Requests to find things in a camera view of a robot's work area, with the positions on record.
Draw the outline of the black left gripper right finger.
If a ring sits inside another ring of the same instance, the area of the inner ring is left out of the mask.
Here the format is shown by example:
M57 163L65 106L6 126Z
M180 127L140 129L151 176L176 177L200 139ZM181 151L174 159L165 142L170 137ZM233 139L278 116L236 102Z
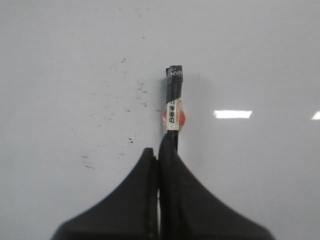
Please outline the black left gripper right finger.
M160 236L163 240L273 240L264 226L208 191L178 155L166 133L159 146Z

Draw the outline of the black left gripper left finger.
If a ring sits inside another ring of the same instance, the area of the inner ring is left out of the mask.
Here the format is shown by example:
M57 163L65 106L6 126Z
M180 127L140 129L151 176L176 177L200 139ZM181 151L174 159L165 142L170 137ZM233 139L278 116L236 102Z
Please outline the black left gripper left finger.
M134 168L107 197L64 222L53 240L158 239L159 165L145 148Z

